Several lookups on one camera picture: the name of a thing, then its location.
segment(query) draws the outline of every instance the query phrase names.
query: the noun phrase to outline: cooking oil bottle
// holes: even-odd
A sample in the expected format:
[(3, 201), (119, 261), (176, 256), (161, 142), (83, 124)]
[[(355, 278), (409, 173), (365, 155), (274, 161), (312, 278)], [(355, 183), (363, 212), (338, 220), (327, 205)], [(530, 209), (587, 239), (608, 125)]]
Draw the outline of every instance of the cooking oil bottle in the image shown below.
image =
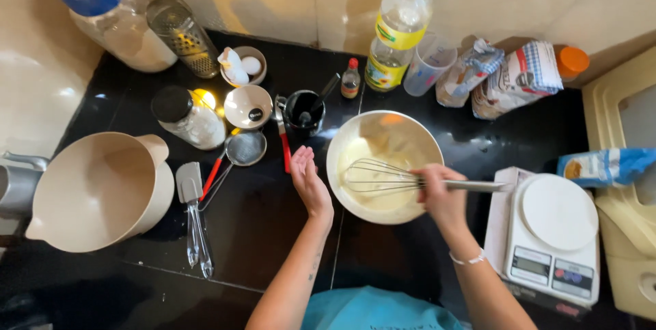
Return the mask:
[(412, 48), (421, 41), (433, 14), (432, 0), (382, 0), (371, 42), (365, 81), (387, 92), (401, 84)]

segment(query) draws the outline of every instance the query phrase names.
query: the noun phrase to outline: countertop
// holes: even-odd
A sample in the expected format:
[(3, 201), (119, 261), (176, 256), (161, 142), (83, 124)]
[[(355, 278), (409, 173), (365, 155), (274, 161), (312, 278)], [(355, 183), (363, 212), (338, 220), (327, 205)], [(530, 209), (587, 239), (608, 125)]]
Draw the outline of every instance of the countertop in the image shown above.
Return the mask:
[[(209, 35), (219, 49), (259, 49), (268, 66), (261, 86), (272, 98), (299, 89), (319, 92), (353, 57), (220, 32)], [(497, 170), (508, 166), (552, 172), (558, 156), (588, 149), (579, 91), (565, 90), (497, 121), (481, 121), (473, 117), (469, 103), (461, 109), (440, 106), (434, 91), (418, 98), (402, 88), (387, 94), (372, 91), (364, 83), (366, 57), (357, 58), (363, 78), (357, 98), (345, 99), (335, 90), (326, 100), (322, 132), (306, 140), (290, 135), (292, 153), (301, 145), (313, 147), (324, 181), (334, 133), (351, 117), (374, 109), (418, 120), (439, 143), (446, 165), (471, 180), (492, 180)], [(195, 77), (181, 62), (161, 73), (144, 74), (105, 54), (59, 150), (102, 131), (157, 134), (170, 148), (167, 162), (172, 170), (199, 161), (207, 177), (221, 149), (196, 150), (161, 128), (150, 112), (153, 95), (168, 84), (204, 88), (216, 95), (217, 103), (233, 89), (220, 75)], [(27, 241), (8, 251), (0, 266), (0, 299), (29, 293), (38, 313), (48, 316), (55, 328), (242, 328), (307, 218), (283, 170), (275, 122), (263, 131), (268, 142), (264, 158), (250, 167), (235, 166), (205, 211), (215, 262), (212, 279), (203, 279), (200, 267), (191, 269), (187, 263), (185, 207), (175, 197), (152, 230), (107, 249), (76, 255)], [(468, 321), (447, 245), (428, 216), (402, 225), (375, 225), (333, 201), (334, 222), (314, 292), (373, 285), (440, 304)], [(467, 220), (481, 244), (489, 201), (489, 195), (478, 193), (468, 198)], [(605, 263), (600, 301), (581, 323), (523, 305), (541, 329), (624, 329), (634, 321), (614, 308)]]

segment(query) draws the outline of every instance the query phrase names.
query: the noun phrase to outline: silver pot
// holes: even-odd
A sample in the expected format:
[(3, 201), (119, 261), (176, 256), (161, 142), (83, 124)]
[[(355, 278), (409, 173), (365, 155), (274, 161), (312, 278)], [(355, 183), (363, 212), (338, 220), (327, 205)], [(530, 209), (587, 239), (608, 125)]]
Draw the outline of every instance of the silver pot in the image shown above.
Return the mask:
[(29, 163), (34, 168), (0, 165), (0, 215), (29, 216), (37, 183), (50, 160), (45, 157), (16, 155), (5, 151), (0, 158)]

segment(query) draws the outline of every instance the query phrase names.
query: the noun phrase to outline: kitchen scale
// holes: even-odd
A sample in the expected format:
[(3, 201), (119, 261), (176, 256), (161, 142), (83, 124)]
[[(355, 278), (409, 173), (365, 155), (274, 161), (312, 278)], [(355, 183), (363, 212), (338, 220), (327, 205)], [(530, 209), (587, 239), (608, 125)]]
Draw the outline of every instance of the kitchen scale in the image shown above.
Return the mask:
[(582, 306), (599, 297), (594, 202), (574, 182), (530, 176), (512, 197), (504, 273), (510, 281)]

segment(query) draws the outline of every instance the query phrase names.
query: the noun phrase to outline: black mug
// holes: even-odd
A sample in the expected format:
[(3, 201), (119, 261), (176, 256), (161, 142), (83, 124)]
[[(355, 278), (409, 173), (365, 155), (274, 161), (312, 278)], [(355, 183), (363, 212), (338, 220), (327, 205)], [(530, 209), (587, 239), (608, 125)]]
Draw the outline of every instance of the black mug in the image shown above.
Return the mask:
[(288, 98), (279, 97), (276, 106), (283, 110), (283, 118), (289, 127), (300, 136), (315, 136), (322, 130), (326, 107), (324, 102), (316, 110), (310, 112), (319, 94), (313, 91), (301, 90), (293, 92)]

